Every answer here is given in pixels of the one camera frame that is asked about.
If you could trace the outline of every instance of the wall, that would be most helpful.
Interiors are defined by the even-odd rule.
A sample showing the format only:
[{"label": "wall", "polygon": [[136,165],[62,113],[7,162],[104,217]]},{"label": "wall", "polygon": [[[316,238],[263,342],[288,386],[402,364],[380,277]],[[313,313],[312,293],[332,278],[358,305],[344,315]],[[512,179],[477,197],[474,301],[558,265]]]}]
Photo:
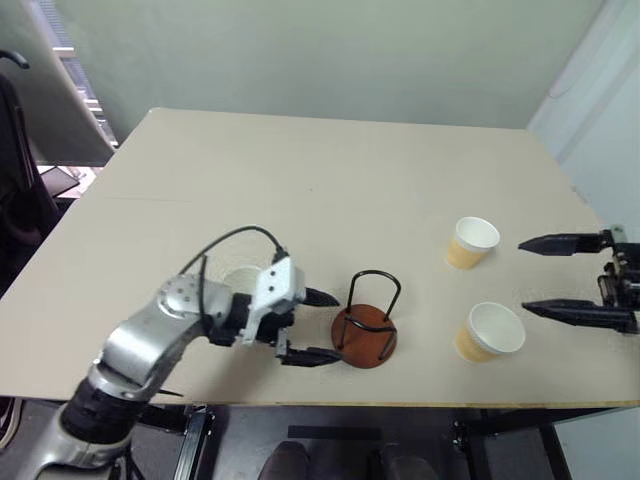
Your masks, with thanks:
[{"label": "wall", "polygon": [[640,14],[610,0],[529,129],[602,219],[640,242]]},{"label": "wall", "polygon": [[523,128],[601,0],[57,0],[114,133],[153,106]]}]

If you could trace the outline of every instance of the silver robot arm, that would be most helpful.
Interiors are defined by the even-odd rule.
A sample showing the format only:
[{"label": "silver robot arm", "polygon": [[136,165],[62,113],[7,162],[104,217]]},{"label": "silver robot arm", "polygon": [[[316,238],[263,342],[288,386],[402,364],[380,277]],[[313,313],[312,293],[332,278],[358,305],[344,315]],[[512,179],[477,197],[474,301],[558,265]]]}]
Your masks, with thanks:
[{"label": "silver robot arm", "polygon": [[286,329],[299,303],[334,306],[328,294],[304,287],[302,272],[285,256],[258,275],[254,294],[180,274],[109,336],[87,377],[60,407],[18,479],[35,480],[49,466],[99,469],[120,457],[147,403],[159,392],[187,345],[198,336],[230,346],[237,335],[276,348],[283,364],[318,366],[340,360],[330,350],[293,350]]}]

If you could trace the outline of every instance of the black wire frame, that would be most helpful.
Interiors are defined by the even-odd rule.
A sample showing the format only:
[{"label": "black wire frame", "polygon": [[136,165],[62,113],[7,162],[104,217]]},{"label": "black wire frame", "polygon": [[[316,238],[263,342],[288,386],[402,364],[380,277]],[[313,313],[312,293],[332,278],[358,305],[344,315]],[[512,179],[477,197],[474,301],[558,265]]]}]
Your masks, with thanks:
[{"label": "black wire frame", "polygon": [[393,310],[393,307],[395,306],[396,301],[400,296],[400,291],[402,290],[402,286],[400,285],[400,282],[398,281],[398,279],[393,275],[391,275],[390,273],[383,272],[382,270],[363,270],[361,272],[356,273],[351,279],[351,288],[349,289],[349,301],[347,302],[347,308],[345,309],[344,322],[342,324],[342,334],[340,335],[340,342],[338,343],[337,348],[338,350],[342,350],[342,348],[344,347],[344,337],[347,332],[347,322],[351,323],[352,325],[362,330],[365,330],[371,333],[389,332],[390,333],[389,338],[387,342],[384,344],[384,347],[382,348],[382,352],[380,352],[380,355],[378,355],[378,360],[384,360],[389,355],[391,345],[393,345],[393,342],[396,336],[398,335],[398,331],[396,330],[396,328],[391,325],[386,327],[371,327],[369,325],[362,323],[361,321],[353,317],[353,315],[351,315],[351,302],[353,300],[353,292],[356,287],[356,281],[358,280],[358,278],[363,277],[365,275],[380,275],[382,277],[386,277],[389,280],[391,280],[396,286],[396,293],[394,294],[393,299],[389,304],[389,308],[387,309],[387,312],[384,314],[383,322],[389,321],[389,315],[391,315],[391,311]]}]

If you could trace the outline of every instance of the white paper cup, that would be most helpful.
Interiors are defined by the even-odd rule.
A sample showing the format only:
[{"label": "white paper cup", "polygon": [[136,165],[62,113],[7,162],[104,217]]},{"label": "white paper cup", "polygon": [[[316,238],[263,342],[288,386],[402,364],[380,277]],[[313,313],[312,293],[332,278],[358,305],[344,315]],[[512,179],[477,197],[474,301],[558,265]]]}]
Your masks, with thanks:
[{"label": "white paper cup", "polygon": [[467,270],[482,260],[500,242],[500,232],[483,218],[464,217],[456,223],[449,243],[447,262]]},{"label": "white paper cup", "polygon": [[471,362],[487,362],[517,352],[526,333],[520,318],[499,303],[479,303],[456,336],[458,353]]},{"label": "white paper cup", "polygon": [[229,285],[234,293],[252,295],[256,288],[256,281],[260,271],[260,267],[256,265],[243,265],[227,273],[222,283]]}]

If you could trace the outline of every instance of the cup rim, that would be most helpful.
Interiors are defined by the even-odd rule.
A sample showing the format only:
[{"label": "cup rim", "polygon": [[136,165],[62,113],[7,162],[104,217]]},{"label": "cup rim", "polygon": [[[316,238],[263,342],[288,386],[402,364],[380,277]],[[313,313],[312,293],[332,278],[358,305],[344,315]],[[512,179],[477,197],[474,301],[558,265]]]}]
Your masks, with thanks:
[{"label": "cup rim", "polygon": [[[473,325],[473,314],[474,312],[476,312],[476,310],[478,308],[484,307],[486,305],[491,305],[493,307],[498,307],[500,310],[502,310],[503,312],[507,312],[511,318],[515,321],[515,323],[517,323],[519,330],[520,330],[520,339],[517,342],[517,346],[514,346],[512,348],[497,348],[493,345],[489,345],[489,343],[484,340],[481,335],[476,331],[476,329],[474,328]],[[473,340],[483,349],[487,350],[488,352],[491,353],[495,353],[495,354],[505,354],[505,353],[514,353],[517,352],[518,350],[520,350],[522,348],[522,346],[524,345],[524,342],[527,338],[527,332],[524,328],[524,324],[522,323],[522,320],[520,319],[520,317],[510,308],[505,307],[504,305],[500,304],[500,303],[496,303],[496,302],[481,302],[481,303],[477,303],[476,305],[473,306],[473,308],[471,309],[471,311],[469,312],[469,317],[467,318],[467,326],[468,326],[468,330],[469,330],[469,334],[471,335],[471,337],[473,338]]]},{"label": "cup rim", "polygon": [[[473,243],[472,241],[470,241],[468,238],[464,238],[464,236],[460,232],[461,226],[462,226],[462,224],[464,222],[469,222],[469,221],[472,221],[472,222],[474,222],[476,224],[480,224],[483,227],[486,227],[494,235],[494,241],[490,242],[489,244],[486,244],[486,245],[478,245],[478,244]],[[466,248],[467,250],[469,250],[471,252],[478,252],[478,253],[488,252],[492,248],[496,247],[498,245],[498,243],[500,243],[500,231],[491,222],[489,222],[488,220],[485,220],[484,218],[480,218],[480,217],[462,217],[462,218],[460,218],[456,222],[455,237],[456,237],[456,240],[458,241],[458,243],[460,243],[460,245],[462,245],[464,248]]]}]

